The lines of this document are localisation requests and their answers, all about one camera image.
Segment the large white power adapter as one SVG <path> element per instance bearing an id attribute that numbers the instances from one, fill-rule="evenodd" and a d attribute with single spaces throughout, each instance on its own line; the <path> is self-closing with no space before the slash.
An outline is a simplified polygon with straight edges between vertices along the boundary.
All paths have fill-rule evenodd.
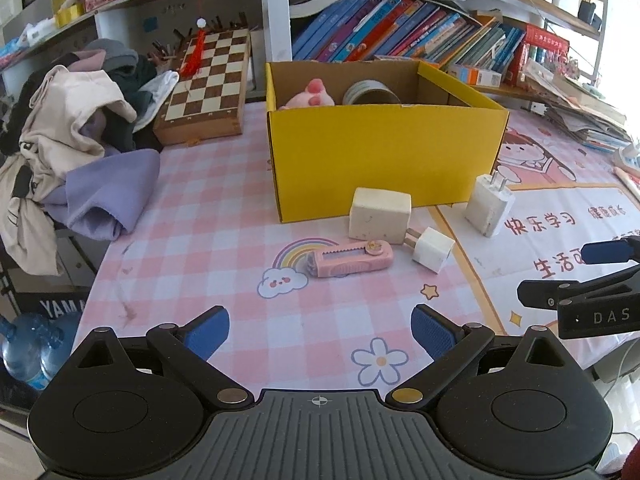
<path id="1" fill-rule="evenodd" d="M 412 211 L 411 195 L 356 188 L 349 211 L 348 237 L 353 240 L 386 240 L 404 244 Z"/>

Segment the white wall charger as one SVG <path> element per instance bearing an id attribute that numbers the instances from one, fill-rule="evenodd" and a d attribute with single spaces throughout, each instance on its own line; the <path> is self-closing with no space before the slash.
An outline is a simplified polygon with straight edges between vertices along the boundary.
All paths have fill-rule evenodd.
<path id="1" fill-rule="evenodd" d="M 506 182 L 508 180 L 497 170 L 481 174 L 475 180 L 464 216 L 484 237 L 497 235 L 510 214 L 515 196 Z"/>

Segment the small white charger cube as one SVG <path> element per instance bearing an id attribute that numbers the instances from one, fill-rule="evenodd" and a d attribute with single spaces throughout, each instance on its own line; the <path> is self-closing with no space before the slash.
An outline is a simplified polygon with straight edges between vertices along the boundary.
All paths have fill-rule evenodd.
<path id="1" fill-rule="evenodd" d="M 405 244 L 412 248 L 412 260 L 415 263 L 434 273 L 439 273 L 456 242 L 435 229 L 427 228 L 423 232 L 408 229 Z"/>

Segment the pink utility knife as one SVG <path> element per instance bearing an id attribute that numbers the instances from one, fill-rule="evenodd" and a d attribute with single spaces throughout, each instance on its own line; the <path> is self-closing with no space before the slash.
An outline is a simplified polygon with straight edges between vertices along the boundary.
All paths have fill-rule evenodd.
<path id="1" fill-rule="evenodd" d="M 340 278 L 389 268 L 394 261 L 386 240 L 368 240 L 316 249 L 307 258 L 307 272 L 314 278 Z"/>

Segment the pink checkered table mat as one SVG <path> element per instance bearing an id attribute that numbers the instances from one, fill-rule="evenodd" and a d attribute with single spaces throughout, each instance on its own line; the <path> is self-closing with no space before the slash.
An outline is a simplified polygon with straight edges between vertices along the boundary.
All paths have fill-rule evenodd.
<path id="1" fill-rule="evenodd" d="M 408 237 L 452 240 L 433 271 L 411 245 L 383 252 L 352 240 L 343 217 L 281 222 L 265 109 L 253 105 L 245 116 L 242 136 L 160 156 L 155 193 L 136 229 L 107 249 L 81 335 L 107 326 L 140 336 L 220 304 L 230 335 L 213 362 L 250 390 L 387 391 L 428 361 L 410 336 L 417 304 L 499 334 L 554 327 L 554 312 L 520 304 L 518 284 L 603 275 L 605 266 L 582 262 L 582 245 L 639 231 L 639 205 L 603 156 L 515 112 L 510 147 L 560 162 L 573 179 L 524 180 L 492 237 L 474 229 L 463 205 L 416 208 Z"/>

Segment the stack of papers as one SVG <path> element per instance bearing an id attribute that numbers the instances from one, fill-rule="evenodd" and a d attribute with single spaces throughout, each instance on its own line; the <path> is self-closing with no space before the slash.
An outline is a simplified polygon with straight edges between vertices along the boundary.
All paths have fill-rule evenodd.
<path id="1" fill-rule="evenodd" d="M 616 152 L 632 143 L 625 128 L 626 118 L 564 75 L 528 60 L 522 79 L 526 89 L 544 103 L 544 114 L 580 144 Z"/>

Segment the blue water bottle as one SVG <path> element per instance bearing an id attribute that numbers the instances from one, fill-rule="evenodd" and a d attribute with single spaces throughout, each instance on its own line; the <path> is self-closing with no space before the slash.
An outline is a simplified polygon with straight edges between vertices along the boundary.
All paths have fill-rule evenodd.
<path id="1" fill-rule="evenodd" d="M 13 321 L 1 317 L 1 356 L 14 379 L 43 390 L 73 351 L 80 312 L 49 320 L 38 313 L 24 313 Z"/>

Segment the pile of clothes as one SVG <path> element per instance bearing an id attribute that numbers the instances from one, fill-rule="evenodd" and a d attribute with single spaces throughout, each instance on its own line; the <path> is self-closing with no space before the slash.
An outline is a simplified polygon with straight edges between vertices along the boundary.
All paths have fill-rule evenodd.
<path id="1" fill-rule="evenodd" d="M 160 174 L 152 122 L 179 75 L 98 39 L 32 73 L 1 130 L 1 241 L 26 273 L 58 275 L 59 226 L 131 233 Z"/>

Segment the yellow cardboard box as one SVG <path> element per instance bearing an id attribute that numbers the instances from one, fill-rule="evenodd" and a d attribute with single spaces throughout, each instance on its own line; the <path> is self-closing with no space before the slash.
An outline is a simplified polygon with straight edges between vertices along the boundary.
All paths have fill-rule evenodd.
<path id="1" fill-rule="evenodd" d="M 279 110 L 321 78 L 334 106 Z M 400 104 L 343 105 L 355 82 Z M 462 203 L 497 160 L 506 108 L 425 62 L 274 62 L 266 67 L 273 182 L 281 222 L 348 214 L 356 188 L 408 193 L 418 207 Z"/>

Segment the wooden chessboard box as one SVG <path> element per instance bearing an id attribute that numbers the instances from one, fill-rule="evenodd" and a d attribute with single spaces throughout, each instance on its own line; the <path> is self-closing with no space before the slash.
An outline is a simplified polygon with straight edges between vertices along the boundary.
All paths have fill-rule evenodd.
<path id="1" fill-rule="evenodd" d="M 195 47 L 196 36 L 175 59 L 178 73 Z M 241 134 L 248 66 L 248 29 L 206 32 L 200 69 L 189 79 L 179 75 L 154 120 L 160 143 L 171 146 Z"/>

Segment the white wooden bookshelf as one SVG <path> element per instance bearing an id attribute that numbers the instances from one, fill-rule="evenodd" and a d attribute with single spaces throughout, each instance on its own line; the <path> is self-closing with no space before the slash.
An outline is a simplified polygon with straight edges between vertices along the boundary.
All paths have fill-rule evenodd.
<path id="1" fill-rule="evenodd" d="M 571 32 L 597 44 L 603 26 L 592 27 L 578 18 L 582 0 L 442 0 L 465 11 L 497 9 L 508 18 L 533 23 L 561 36 Z M 29 75 L 64 52 L 96 38 L 114 39 L 142 53 L 153 44 L 168 44 L 175 32 L 190 35 L 198 18 L 229 25 L 244 14 L 256 32 L 253 46 L 261 61 L 289 61 L 293 42 L 308 18 L 311 0 L 114 0 L 81 15 L 75 21 L 17 55 L 2 68 L 1 88 L 17 98 Z"/>

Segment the white printed tape roll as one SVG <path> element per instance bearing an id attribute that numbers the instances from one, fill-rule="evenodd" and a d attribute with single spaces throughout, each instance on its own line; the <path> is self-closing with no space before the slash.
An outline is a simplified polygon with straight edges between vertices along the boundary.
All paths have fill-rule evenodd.
<path id="1" fill-rule="evenodd" d="M 343 105 L 400 103 L 401 100 L 386 84 L 374 79 L 363 79 L 355 82 L 346 90 L 342 99 Z"/>

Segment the pink plush pig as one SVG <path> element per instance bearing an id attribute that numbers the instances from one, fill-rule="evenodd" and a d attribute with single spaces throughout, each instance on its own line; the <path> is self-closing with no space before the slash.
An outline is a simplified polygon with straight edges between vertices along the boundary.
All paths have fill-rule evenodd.
<path id="1" fill-rule="evenodd" d="M 293 96 L 279 110 L 297 110 L 298 108 L 311 108 L 322 106 L 334 106 L 335 101 L 326 91 L 326 86 L 321 78 L 314 78 L 308 82 L 306 88 Z"/>

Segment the red tassel ornament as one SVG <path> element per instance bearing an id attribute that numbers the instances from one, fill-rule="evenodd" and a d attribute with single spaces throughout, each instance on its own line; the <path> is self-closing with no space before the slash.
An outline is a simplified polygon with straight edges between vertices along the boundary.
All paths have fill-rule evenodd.
<path id="1" fill-rule="evenodd" d="M 186 58 L 179 70 L 181 79 L 192 78 L 200 69 L 202 62 L 202 55 L 204 51 L 204 44 L 206 38 L 206 19 L 198 18 L 196 20 L 196 26 L 198 26 L 198 36 L 196 36 L 195 47 L 191 54 Z"/>

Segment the row of books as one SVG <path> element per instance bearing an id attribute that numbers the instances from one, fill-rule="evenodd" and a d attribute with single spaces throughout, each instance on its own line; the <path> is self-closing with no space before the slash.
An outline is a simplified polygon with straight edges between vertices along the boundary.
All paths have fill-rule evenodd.
<path id="1" fill-rule="evenodd" d="M 528 60 L 555 74 L 570 64 L 566 39 L 498 10 L 468 13 L 434 0 L 309 0 L 290 15 L 295 61 L 411 58 L 446 73 L 454 64 L 493 70 L 500 86 L 522 88 Z"/>

